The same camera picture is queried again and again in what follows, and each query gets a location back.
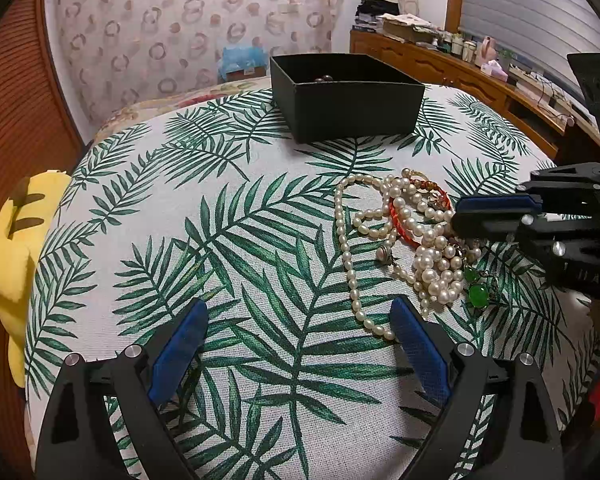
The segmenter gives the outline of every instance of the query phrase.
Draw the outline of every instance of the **open black box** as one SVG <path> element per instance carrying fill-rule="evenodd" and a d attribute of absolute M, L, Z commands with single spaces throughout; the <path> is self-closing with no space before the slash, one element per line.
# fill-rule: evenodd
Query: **open black box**
<path fill-rule="evenodd" d="M 410 134 L 424 85 L 367 54 L 273 56 L 271 86 L 297 142 Z M 325 75 L 333 82 L 315 82 Z"/>

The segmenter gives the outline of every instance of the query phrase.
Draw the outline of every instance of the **leaf print tablecloth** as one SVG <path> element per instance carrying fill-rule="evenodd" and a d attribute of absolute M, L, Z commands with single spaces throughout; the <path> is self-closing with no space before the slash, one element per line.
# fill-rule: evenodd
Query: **leaf print tablecloth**
<path fill-rule="evenodd" d="M 27 327 L 26 394 L 38 438 L 62 359 L 114 357 L 143 343 L 194 296 L 209 307 L 202 352 L 162 416 L 201 478 L 398 478 L 439 408 L 402 349 L 370 336 L 350 311 L 334 235 L 334 183 L 351 173 L 423 171 L 455 199 L 511 192 L 552 163 L 489 107 L 428 86 L 413 135 L 296 144 L 270 89 L 226 96 L 136 124 L 80 163 L 40 256 Z M 347 225 L 376 206 L 347 189 Z M 362 301 L 387 323 L 391 296 L 415 301 L 374 261 L 379 243 L 352 232 Z M 410 265 L 413 252 L 397 244 Z M 600 360 L 573 292 L 546 284 L 515 247 L 479 264 L 498 304 L 464 298 L 432 314 L 484 354 L 540 363 L 564 428 Z M 476 414 L 456 478 L 471 468 L 493 398 Z M 144 475 L 115 399 L 106 399 L 133 474 Z"/>

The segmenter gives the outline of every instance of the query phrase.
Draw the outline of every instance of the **green gemstone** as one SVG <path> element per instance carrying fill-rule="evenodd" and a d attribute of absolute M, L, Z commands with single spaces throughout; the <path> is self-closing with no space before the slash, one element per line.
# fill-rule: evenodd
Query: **green gemstone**
<path fill-rule="evenodd" d="M 477 308 L 485 308 L 489 304 L 489 291 L 482 283 L 469 287 L 469 301 Z"/>
<path fill-rule="evenodd" d="M 480 280 L 480 274 L 473 267 L 467 267 L 464 270 L 464 277 L 469 283 L 477 282 Z"/>

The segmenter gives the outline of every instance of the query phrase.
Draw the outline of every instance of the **brown louvered door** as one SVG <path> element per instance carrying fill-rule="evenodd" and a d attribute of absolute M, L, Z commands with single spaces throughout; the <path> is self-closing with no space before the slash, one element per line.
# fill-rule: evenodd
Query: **brown louvered door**
<path fill-rule="evenodd" d="M 71 170 L 83 149 L 50 63 L 43 0 L 14 0 L 0 21 L 0 208 L 22 177 Z M 7 341 L 0 324 L 0 478 L 31 479 Z"/>

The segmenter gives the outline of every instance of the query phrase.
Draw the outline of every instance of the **stuffed animal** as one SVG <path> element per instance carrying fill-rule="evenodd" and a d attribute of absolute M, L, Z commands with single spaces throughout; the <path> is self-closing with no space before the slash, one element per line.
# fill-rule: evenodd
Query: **stuffed animal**
<path fill-rule="evenodd" d="M 9 334 L 9 366 L 24 387 L 24 336 L 33 275 L 71 178 L 47 171 L 24 178 L 0 210 L 0 321 Z"/>

